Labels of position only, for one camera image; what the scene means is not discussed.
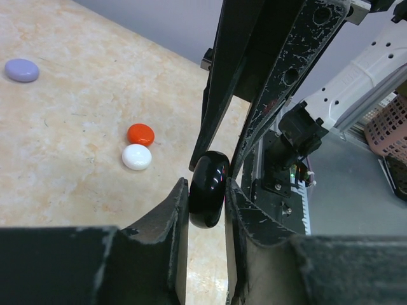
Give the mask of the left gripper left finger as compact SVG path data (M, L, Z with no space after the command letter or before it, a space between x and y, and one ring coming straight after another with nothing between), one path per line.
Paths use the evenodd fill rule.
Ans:
M1 230L2 304L184 304L188 182L115 226Z

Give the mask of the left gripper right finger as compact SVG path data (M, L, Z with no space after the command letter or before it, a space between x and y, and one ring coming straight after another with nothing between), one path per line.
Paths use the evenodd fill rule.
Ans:
M405 304L404 236L302 235L226 182L232 304Z

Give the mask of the orange charging case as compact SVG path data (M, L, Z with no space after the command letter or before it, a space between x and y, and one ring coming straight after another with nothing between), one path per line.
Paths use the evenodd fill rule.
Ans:
M140 144L148 147L154 142L155 133L148 125L136 123L128 128L127 140L130 144Z

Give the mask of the white round charging case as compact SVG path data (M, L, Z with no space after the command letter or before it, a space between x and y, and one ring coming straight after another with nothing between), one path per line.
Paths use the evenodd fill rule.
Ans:
M150 150L140 144L126 146L122 152L121 158L123 164L127 168L135 171L147 169L152 161Z

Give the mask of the black round charging case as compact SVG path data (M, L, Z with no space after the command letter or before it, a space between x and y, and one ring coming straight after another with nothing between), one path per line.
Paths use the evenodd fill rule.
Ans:
M198 160L188 198L190 221L196 227L210 229L219 222L229 168L221 152L207 151Z

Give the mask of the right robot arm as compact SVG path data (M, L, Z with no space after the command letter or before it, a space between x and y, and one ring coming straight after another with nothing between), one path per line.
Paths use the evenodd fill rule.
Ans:
M224 1L214 46L203 60L200 132L189 168L191 194L224 196L245 158L268 131L345 23L393 9L380 35L334 79L289 111L271 169L315 151L330 129L356 110L406 61L405 1ZM209 147L233 97L250 104L232 159Z

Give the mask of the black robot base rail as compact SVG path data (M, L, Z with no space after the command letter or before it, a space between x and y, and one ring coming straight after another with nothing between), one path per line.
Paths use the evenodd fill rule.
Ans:
M241 188L244 194L262 211L283 226L299 234L311 234L308 195L301 174L304 163L276 172L267 152L279 134L268 131L249 153L242 168Z

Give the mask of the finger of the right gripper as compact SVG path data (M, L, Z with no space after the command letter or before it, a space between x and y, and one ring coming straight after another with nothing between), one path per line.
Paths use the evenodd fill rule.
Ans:
M285 100L316 63L350 9L349 1L277 1L262 12L240 78L251 102L231 161L235 178Z
M252 102L259 93L304 4L223 1L190 170L208 151L232 96Z

